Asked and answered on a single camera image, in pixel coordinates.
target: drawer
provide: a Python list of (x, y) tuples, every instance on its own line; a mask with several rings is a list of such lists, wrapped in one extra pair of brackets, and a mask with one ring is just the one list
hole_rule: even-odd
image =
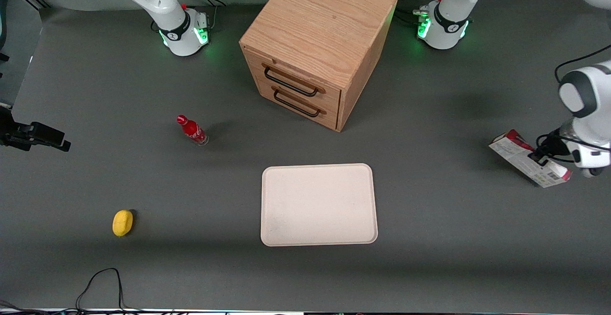
[(340, 102), (340, 91), (338, 89), (321, 86), (313, 80), (296, 76), (295, 73), (287, 71), (286, 68), (259, 54), (244, 52), (260, 93), (262, 88), (267, 89), (275, 86), (283, 94), (302, 99), (307, 104), (312, 104), (317, 108), (337, 112)]
[(276, 104), (288, 108), (295, 113), (303, 115), (308, 119), (312, 119), (323, 126), (327, 126), (332, 130), (337, 127), (337, 105), (329, 108), (328, 106), (316, 106), (301, 97), (296, 97), (293, 93), (281, 89), (275, 84), (271, 84), (268, 80), (258, 80), (260, 85), (259, 92), (264, 98), (275, 102)]

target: white robot link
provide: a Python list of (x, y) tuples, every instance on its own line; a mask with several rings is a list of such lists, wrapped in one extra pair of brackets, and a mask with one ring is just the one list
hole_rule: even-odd
[(177, 56), (189, 56), (208, 43), (208, 17), (184, 9), (178, 0), (133, 0), (159, 26), (164, 44)]
[[(596, 8), (611, 10), (611, 0), (585, 1)], [(611, 60), (567, 73), (559, 81), (558, 93), (573, 117), (551, 134), (541, 135), (531, 158), (542, 164), (545, 157), (572, 156), (572, 162), (583, 175), (597, 176), (611, 165)]]
[(454, 47), (464, 37), (469, 14), (478, 0), (432, 0), (414, 10), (421, 22), (417, 37), (439, 50)]

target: drawer handle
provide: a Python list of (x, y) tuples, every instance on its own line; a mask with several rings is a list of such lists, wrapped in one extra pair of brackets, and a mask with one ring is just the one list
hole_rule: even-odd
[(293, 86), (292, 84), (283, 82), (282, 80), (278, 79), (278, 78), (274, 78), (273, 76), (269, 75), (269, 67), (265, 68), (265, 77), (268, 78), (269, 80), (275, 82), (275, 83), (279, 83), (284, 87), (290, 88), (293, 91), (299, 93), (300, 95), (305, 95), (306, 97), (314, 97), (314, 95), (316, 95), (316, 93), (318, 93), (318, 88), (315, 88), (313, 92), (306, 92), (306, 91), (302, 91), (301, 89)]
[(274, 91), (274, 99), (275, 99), (275, 100), (278, 100), (278, 101), (279, 101), (279, 102), (281, 102), (282, 104), (284, 104), (284, 105), (286, 105), (286, 106), (288, 106), (288, 107), (290, 107), (290, 108), (292, 108), (292, 109), (294, 109), (294, 110), (296, 110), (296, 111), (299, 111), (299, 112), (303, 113), (304, 115), (306, 115), (306, 116), (308, 116), (308, 117), (312, 117), (312, 118), (314, 118), (314, 117), (317, 117), (318, 115), (320, 115), (320, 110), (316, 110), (316, 113), (309, 113), (308, 111), (306, 111), (306, 110), (302, 110), (301, 108), (298, 108), (297, 106), (295, 106), (295, 105), (293, 105), (293, 104), (289, 103), (289, 102), (288, 102), (288, 101), (286, 101), (286, 100), (282, 100), (282, 99), (280, 99), (280, 98), (278, 97), (278, 93), (280, 93), (280, 92), (279, 92), (279, 91), (276, 89), (276, 90)]

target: white tray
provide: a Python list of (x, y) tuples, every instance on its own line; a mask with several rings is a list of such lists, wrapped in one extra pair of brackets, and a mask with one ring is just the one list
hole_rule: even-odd
[(378, 238), (368, 165), (269, 167), (262, 179), (265, 245), (349, 245)]

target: wooden drawer cabinet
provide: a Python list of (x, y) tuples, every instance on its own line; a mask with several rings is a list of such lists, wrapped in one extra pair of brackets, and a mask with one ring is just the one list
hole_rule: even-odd
[(269, 0), (240, 46), (259, 93), (340, 132), (378, 63), (397, 0)]

